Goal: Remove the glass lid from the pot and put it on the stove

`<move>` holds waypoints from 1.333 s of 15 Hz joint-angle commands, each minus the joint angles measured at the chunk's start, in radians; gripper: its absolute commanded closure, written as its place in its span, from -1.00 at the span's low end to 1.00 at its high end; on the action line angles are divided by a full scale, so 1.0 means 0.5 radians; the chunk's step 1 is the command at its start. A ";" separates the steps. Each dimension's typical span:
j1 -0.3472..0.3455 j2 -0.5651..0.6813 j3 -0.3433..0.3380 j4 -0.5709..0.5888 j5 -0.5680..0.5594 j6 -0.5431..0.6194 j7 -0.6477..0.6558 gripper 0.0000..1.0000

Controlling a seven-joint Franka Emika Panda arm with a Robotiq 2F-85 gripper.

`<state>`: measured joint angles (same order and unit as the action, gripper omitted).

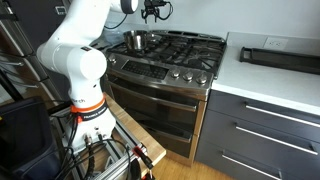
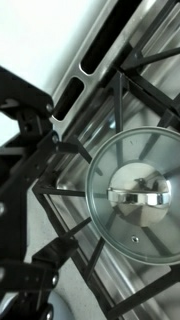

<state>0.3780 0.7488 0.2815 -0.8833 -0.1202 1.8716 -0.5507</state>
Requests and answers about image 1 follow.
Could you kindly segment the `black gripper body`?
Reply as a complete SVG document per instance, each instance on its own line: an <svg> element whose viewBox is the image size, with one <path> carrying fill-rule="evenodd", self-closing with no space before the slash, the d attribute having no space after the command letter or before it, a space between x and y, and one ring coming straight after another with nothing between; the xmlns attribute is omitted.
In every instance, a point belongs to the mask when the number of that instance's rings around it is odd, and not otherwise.
<svg viewBox="0 0 320 180"><path fill-rule="evenodd" d="M154 16L154 20L163 20L160 16L160 7L164 7L167 4L165 0L144 0L144 8L141 10L141 17L144 21L147 21L149 15Z"/></svg>

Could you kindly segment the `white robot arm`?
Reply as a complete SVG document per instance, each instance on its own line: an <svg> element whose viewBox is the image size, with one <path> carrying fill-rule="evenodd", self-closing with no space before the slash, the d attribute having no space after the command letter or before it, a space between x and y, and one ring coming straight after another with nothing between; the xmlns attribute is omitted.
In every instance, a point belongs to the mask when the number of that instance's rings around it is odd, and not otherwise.
<svg viewBox="0 0 320 180"><path fill-rule="evenodd" d="M111 11L132 14L137 7L138 0L72 0L63 22L37 50L42 65L70 82L75 120L66 141L76 152L86 147L86 137L109 137L116 124L100 86L107 60L90 44L100 37Z"/></svg>

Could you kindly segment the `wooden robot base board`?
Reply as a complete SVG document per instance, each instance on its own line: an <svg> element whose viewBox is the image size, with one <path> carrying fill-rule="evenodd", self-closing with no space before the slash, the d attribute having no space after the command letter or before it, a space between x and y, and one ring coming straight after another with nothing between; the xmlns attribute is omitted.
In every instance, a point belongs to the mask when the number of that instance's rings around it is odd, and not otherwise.
<svg viewBox="0 0 320 180"><path fill-rule="evenodd" d="M116 120L125 128L130 137L144 146L146 149L145 154L152 160L153 168L149 169L145 163L139 159L141 176L144 177L147 174L154 175L155 167L165 157L166 150L108 94L105 94L105 99Z"/></svg>

